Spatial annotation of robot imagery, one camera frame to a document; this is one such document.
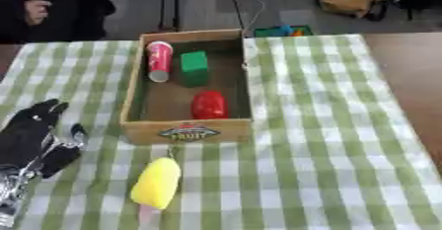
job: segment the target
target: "tripod stand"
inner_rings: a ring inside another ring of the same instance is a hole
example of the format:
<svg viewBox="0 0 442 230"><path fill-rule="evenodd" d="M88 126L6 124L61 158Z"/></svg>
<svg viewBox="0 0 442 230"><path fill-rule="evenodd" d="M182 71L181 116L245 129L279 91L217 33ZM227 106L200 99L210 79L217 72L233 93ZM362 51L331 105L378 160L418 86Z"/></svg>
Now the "tripod stand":
<svg viewBox="0 0 442 230"><path fill-rule="evenodd" d="M173 30L176 32L179 32L182 28L181 24L181 7L180 7L180 1L181 0L174 0L174 18L173 18ZM241 17L240 7L238 5L238 0L233 0L235 11L238 16L238 22L241 26L241 29L244 29L244 22ZM165 30L165 8L166 8L166 0L161 0L161 12L160 12L160 23L158 24L158 30L162 31Z"/></svg>

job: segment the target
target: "green cube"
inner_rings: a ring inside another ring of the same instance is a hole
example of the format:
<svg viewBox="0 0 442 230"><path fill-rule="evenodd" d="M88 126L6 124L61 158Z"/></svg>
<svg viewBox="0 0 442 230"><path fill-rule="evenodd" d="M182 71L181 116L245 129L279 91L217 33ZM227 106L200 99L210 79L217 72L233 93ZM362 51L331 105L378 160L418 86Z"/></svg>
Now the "green cube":
<svg viewBox="0 0 442 230"><path fill-rule="evenodd" d="M207 56L204 51L182 54L182 81L187 87L207 85Z"/></svg>

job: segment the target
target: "gloved hand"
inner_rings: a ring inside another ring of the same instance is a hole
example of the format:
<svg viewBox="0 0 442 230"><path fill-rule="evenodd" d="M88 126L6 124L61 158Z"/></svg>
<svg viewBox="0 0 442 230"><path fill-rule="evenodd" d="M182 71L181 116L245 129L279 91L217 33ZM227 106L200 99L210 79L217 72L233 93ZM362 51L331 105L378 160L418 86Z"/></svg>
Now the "gloved hand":
<svg viewBox="0 0 442 230"><path fill-rule="evenodd" d="M51 131L68 108L56 99L17 112L0 131L0 165L18 169L41 157L52 145Z"/></svg>
<svg viewBox="0 0 442 230"><path fill-rule="evenodd" d="M72 126L67 142L52 133L67 107L55 99L35 104L0 131L0 228L14 225L31 179L50 178L81 156L87 141L81 124Z"/></svg>

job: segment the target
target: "red apple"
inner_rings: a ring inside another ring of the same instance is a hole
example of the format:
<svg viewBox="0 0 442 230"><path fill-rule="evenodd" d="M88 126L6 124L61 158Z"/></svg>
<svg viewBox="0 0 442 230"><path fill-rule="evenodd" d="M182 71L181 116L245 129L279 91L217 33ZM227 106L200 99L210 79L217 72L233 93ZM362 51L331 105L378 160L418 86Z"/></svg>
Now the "red apple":
<svg viewBox="0 0 442 230"><path fill-rule="evenodd" d="M195 119L227 118L227 104L221 93L205 91L197 94L191 103Z"/></svg>

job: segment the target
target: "green and white tablecloth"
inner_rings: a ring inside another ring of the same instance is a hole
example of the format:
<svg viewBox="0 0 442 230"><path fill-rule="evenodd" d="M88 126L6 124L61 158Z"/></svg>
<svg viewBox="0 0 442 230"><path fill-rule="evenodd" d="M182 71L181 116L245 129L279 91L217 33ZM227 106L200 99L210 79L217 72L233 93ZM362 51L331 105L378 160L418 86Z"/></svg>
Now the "green and white tablecloth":
<svg viewBox="0 0 442 230"><path fill-rule="evenodd" d="M0 117L71 106L80 161L31 190L17 229L442 229L442 186L360 36L246 39L255 143L190 143L170 207L139 226L128 192L168 145L134 147L117 118L134 41L26 45Z"/></svg>

